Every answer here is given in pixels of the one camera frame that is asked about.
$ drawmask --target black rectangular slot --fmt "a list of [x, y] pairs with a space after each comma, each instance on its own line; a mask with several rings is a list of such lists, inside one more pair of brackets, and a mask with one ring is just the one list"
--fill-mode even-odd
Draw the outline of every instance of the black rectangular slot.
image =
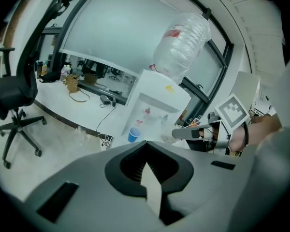
[[38, 210], [37, 213], [55, 222], [78, 188], [77, 184], [64, 183]]
[[215, 160], [211, 163], [214, 166], [220, 167], [220, 168], [225, 168], [225, 169], [229, 169], [229, 170], [233, 170], [235, 165], [234, 164], [230, 164], [230, 163], [225, 163], [225, 162], [221, 162], [218, 160]]

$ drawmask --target bag strap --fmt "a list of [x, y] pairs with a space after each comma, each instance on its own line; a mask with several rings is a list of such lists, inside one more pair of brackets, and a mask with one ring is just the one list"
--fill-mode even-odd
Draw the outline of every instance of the bag strap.
[[[87, 94], [84, 93], [84, 92], [83, 92], [79, 87], [77, 87], [77, 91], [81, 91], [83, 94], [87, 95]], [[86, 102], [86, 101], [88, 101], [88, 100], [90, 99], [90, 96], [87, 95], [87, 96], [88, 96], [88, 99], [87, 99], [87, 100], [85, 100], [85, 101], [78, 101], [78, 100], [74, 99], [74, 98], [71, 96], [71, 92], [69, 92], [69, 96], [70, 96], [71, 99], [74, 100], [75, 102]]]

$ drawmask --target brown bag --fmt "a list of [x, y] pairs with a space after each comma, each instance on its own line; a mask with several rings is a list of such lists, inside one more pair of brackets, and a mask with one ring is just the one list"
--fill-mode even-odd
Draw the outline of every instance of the brown bag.
[[[79, 88], [78, 88], [78, 78], [76, 75], [69, 75], [65, 78], [64, 82], [63, 82], [67, 88], [68, 88], [68, 91], [69, 91], [69, 96], [72, 98], [72, 100], [76, 101], [76, 102], [86, 102], [90, 99], [90, 96], [87, 95], [86, 93], [84, 93], [83, 91], [81, 91]], [[78, 91], [81, 91], [83, 94], [87, 95], [88, 96], [88, 99], [86, 101], [78, 101], [76, 99], [74, 99], [72, 96], [71, 96], [71, 93], [77, 93]]]

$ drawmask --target desk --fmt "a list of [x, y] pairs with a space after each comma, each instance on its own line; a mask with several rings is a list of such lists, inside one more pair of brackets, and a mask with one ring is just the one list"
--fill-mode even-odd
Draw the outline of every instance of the desk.
[[[38, 95], [36, 100], [52, 112], [65, 119], [96, 131], [98, 124], [113, 110], [112, 106], [100, 108], [99, 95], [84, 92], [90, 96], [87, 102], [79, 103], [69, 97], [67, 87], [61, 82], [40, 83], [37, 82]], [[81, 92], [71, 94], [75, 99], [86, 100], [87, 97]], [[116, 104], [116, 109], [100, 124], [98, 132], [116, 136], [118, 125], [122, 123], [121, 114], [125, 111], [125, 106]]]

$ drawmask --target yellow sticker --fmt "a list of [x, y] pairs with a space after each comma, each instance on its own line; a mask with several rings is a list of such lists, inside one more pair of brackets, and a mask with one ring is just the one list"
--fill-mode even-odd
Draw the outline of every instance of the yellow sticker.
[[167, 91], [169, 91], [170, 93], [175, 93], [175, 90], [174, 90], [174, 88], [172, 87], [172, 85], [168, 85], [168, 86], [166, 86], [165, 89], [166, 89]]

